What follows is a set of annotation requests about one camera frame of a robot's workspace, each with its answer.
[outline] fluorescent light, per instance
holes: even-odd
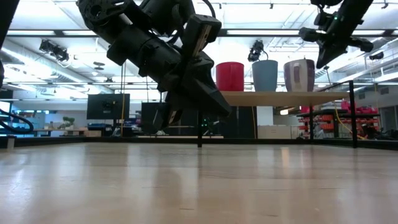
[[[396,86],[398,86],[398,83],[378,83],[378,85],[396,85]]]
[[[11,85],[11,84],[7,84],[8,86],[14,87],[14,88],[18,88],[21,90],[27,90],[27,91],[36,91],[35,88],[31,87],[31,86],[27,86],[27,85]]]
[[[227,30],[228,35],[298,35],[299,30]]]
[[[20,99],[22,101],[45,101],[45,99]]]
[[[387,80],[392,80],[394,78],[398,78],[398,72],[394,72],[394,73],[387,74],[387,75],[382,75],[379,78],[375,78],[374,81],[383,82],[383,81],[387,81]]]
[[[56,84],[56,85],[87,85],[88,83],[77,82],[77,83],[54,83],[54,84]]]
[[[355,89],[354,89],[354,92],[356,92],[356,91],[358,91],[358,90],[362,90],[363,88],[365,88],[365,87],[363,86],[363,87],[355,88]]]
[[[9,30],[7,35],[55,35],[52,30]]]
[[[337,82],[338,83],[342,83],[342,82],[347,82],[347,81],[350,81],[350,80],[354,80],[355,78],[358,78],[361,75],[363,75],[363,74],[360,72],[360,73],[357,73],[357,74],[350,75],[350,76],[347,76],[345,78],[342,78],[341,80],[338,80]]]
[[[354,30],[353,35],[381,35],[385,30]]]
[[[48,85],[47,82],[8,82],[7,84],[17,84],[17,85]]]
[[[288,115],[289,114],[289,110],[281,110],[280,111],[280,115]]]
[[[91,30],[64,30],[62,32],[64,35],[96,35]]]

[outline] security camera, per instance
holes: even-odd
[[[380,52],[378,54],[369,56],[370,60],[380,60],[380,59],[383,59],[383,58],[384,58],[384,52]]]

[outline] monitor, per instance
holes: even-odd
[[[122,119],[123,94],[88,95],[87,119]],[[124,94],[123,118],[129,118],[130,94]]]
[[[2,109],[5,112],[10,113],[11,104],[9,102],[0,101],[0,109]],[[0,116],[8,117],[8,115],[5,115],[5,114],[0,114]]]

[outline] table leg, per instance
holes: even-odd
[[[313,142],[313,108],[310,106],[310,140]]]
[[[339,128],[339,123],[338,123],[337,114],[336,114],[336,111],[335,111],[333,113],[333,134],[334,134],[335,138],[338,138],[340,136],[338,128]]]
[[[198,148],[202,145],[202,135],[203,135],[203,113],[198,111]]]
[[[358,147],[358,132],[356,130],[356,114],[355,114],[355,95],[354,95],[354,81],[349,81],[349,102],[351,107],[351,125],[353,131],[353,148]]]

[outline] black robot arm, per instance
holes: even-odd
[[[133,0],[79,0],[77,5],[87,27],[111,44],[109,59],[118,65],[130,60],[140,76],[167,91],[156,128],[178,121],[185,108],[229,115],[231,108],[211,77],[214,62],[202,51],[221,29],[215,17],[195,14],[191,0],[145,0],[140,6]],[[175,38],[168,43],[159,38],[175,30],[181,47]]]
[[[317,68],[342,54],[347,53],[348,46],[359,47],[364,52],[370,52],[373,44],[361,38],[354,38],[352,34],[356,27],[363,23],[363,16],[373,0],[344,0],[339,10],[333,14],[323,11],[325,6],[335,6],[342,0],[311,0],[311,3],[320,8],[314,24],[318,30],[301,28],[300,36],[303,40],[316,42],[319,45]]]

